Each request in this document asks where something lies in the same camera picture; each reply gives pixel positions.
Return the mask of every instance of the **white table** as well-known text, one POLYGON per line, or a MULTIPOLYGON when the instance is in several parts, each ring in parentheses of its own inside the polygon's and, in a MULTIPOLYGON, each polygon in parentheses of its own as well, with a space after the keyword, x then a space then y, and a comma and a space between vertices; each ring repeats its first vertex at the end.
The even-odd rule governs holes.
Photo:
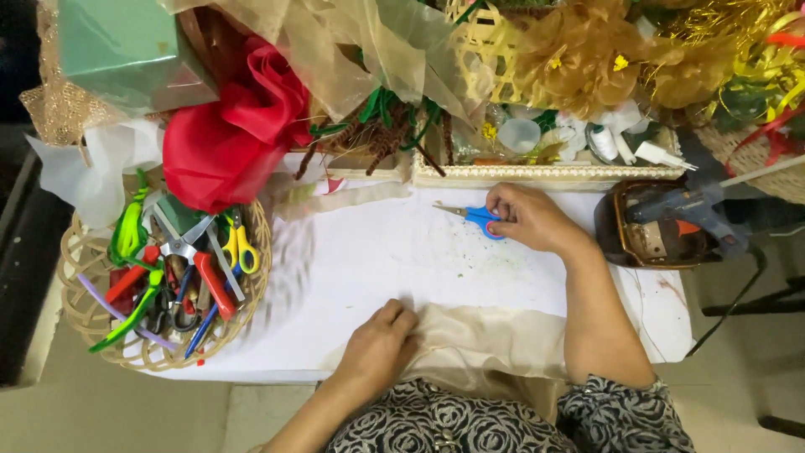
MULTIPOLYGON (((353 330, 390 297, 447 307, 476 305, 565 316, 565 272, 549 253, 491 241, 474 224, 431 207, 481 206, 485 190, 413 189, 394 198, 276 220, 264 303, 239 337, 203 367, 159 373, 182 380, 309 382, 332 371, 353 330)), ((593 230, 601 193, 552 193, 593 230)), ((611 267, 621 299, 654 363, 692 345, 678 272, 611 267)))

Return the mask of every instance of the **blue scissors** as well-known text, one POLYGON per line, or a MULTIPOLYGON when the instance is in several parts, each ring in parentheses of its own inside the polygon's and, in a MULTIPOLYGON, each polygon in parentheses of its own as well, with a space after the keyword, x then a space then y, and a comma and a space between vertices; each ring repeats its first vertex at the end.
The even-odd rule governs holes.
POLYGON ((485 207, 471 208, 467 206, 465 208, 452 208, 449 206, 438 206, 438 205, 433 205, 433 207, 439 208, 441 210, 446 210, 450 214, 461 216, 467 222, 476 223, 479 227, 481 227, 481 231, 484 233, 484 236, 486 236, 489 239, 492 239, 493 241, 499 241, 503 239, 503 236, 493 235, 492 233, 489 232, 489 224, 492 222, 500 222, 501 218, 489 212, 489 210, 487 210, 485 207))

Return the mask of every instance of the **round wicker tray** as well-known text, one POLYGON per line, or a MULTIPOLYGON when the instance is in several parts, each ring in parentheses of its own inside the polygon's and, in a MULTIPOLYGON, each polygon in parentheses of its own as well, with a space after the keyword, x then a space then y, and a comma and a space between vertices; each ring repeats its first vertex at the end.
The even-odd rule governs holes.
MULTIPOLYGON (((185 334, 171 331, 168 339, 179 344, 175 351, 131 334, 125 340, 101 351, 101 356, 125 368, 161 372, 172 368, 185 368, 196 364, 200 359, 208 359, 234 339, 252 318, 258 303, 262 300, 271 269, 271 232, 259 202, 254 201, 243 209, 243 222, 251 245, 260 255, 261 264, 256 273, 241 278, 241 289, 246 299, 239 305, 237 314, 231 320, 224 322, 218 317, 207 331, 200 347, 188 359, 184 358, 184 352, 193 331, 185 334)), ((84 274, 96 285, 101 294, 108 288, 109 271, 114 268, 106 257, 111 229, 108 233, 105 238, 88 235, 78 216, 74 216, 72 225, 62 238, 61 259, 56 268, 57 275, 64 282, 61 299, 67 320, 81 333, 88 345, 97 343, 110 332, 112 317, 89 294, 76 276, 78 273, 84 274)))
MULTIPOLYGON (((721 134, 715 127, 696 129, 699 140, 705 147, 710 148, 713 157, 722 164, 729 160, 729 166, 737 175, 764 168, 766 159, 769 157, 769 146, 760 141, 748 143, 733 153, 735 147, 750 133, 751 130, 744 130, 721 134)), ((790 158, 790 156, 780 156, 779 161, 790 158)), ((789 202, 805 204, 805 165, 780 170, 749 180, 746 184, 789 202)))

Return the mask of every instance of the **person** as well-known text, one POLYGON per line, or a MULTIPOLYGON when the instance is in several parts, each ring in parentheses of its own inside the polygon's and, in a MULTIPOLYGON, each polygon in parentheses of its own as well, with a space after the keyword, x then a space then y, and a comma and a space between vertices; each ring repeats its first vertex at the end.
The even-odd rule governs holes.
POLYGON ((520 402, 462 397, 422 380, 397 384, 417 349, 417 316, 390 300, 355 330, 332 376, 253 451, 694 451, 595 240, 537 189, 496 185, 486 207, 502 219, 490 226, 494 234, 553 252, 567 269, 564 359, 572 386, 559 399, 556 425, 520 402))

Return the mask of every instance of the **white thread spool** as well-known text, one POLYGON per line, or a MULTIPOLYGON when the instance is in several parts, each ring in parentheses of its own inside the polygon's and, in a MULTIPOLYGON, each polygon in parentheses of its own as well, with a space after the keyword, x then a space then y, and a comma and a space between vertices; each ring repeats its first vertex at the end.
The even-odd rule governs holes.
POLYGON ((615 138, 612 137, 612 132, 609 131, 608 127, 596 125, 590 132, 590 139, 596 145, 596 150, 601 157, 609 160, 618 157, 615 138))

